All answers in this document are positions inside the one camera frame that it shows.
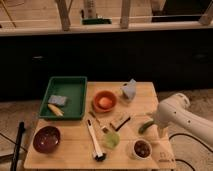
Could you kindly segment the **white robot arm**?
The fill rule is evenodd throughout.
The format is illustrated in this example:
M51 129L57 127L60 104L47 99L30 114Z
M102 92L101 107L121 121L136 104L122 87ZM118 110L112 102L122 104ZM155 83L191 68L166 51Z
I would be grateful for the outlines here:
M213 147L213 121L189 112L187 110L189 106L190 101L186 95L182 93L171 95L158 103L157 110L153 114L154 122L160 129L173 122Z

